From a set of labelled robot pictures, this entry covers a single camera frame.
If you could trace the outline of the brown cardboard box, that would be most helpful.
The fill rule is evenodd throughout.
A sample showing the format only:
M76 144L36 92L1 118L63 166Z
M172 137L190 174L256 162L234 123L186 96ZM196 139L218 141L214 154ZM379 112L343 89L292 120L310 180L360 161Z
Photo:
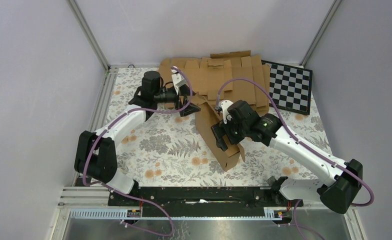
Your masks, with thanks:
M219 133L213 131L213 126L221 123L223 117L218 115L202 95L193 96L191 102L200 108L195 114L195 127L221 168L227 172L239 163L244 163L246 158L243 146L239 143L231 144L222 129Z

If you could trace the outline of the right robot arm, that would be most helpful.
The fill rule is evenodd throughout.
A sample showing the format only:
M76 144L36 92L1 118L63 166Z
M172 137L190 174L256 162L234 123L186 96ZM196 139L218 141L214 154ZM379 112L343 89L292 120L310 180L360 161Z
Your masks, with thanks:
M354 204L363 179L363 165L358 160L345 161L327 154L285 126L279 117L270 113L260 116L246 101L222 100L214 109L220 114L220 121L211 130L222 151L250 138L286 154L316 176L311 180L275 180L270 193L275 205L283 206L289 200L321 202L344 214Z

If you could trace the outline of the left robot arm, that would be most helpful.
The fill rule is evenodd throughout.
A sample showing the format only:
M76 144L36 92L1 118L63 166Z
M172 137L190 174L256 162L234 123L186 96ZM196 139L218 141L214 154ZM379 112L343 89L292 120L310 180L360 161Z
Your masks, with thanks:
M128 206L136 204L139 192L135 181L118 167L116 148L131 132L154 113L175 114L182 117L197 113L200 108L191 102L195 92L187 76L176 67L171 68L171 87L167 87L158 71L147 71L126 109L114 120L95 131L83 131L78 138L74 170L95 184L120 192L120 199Z

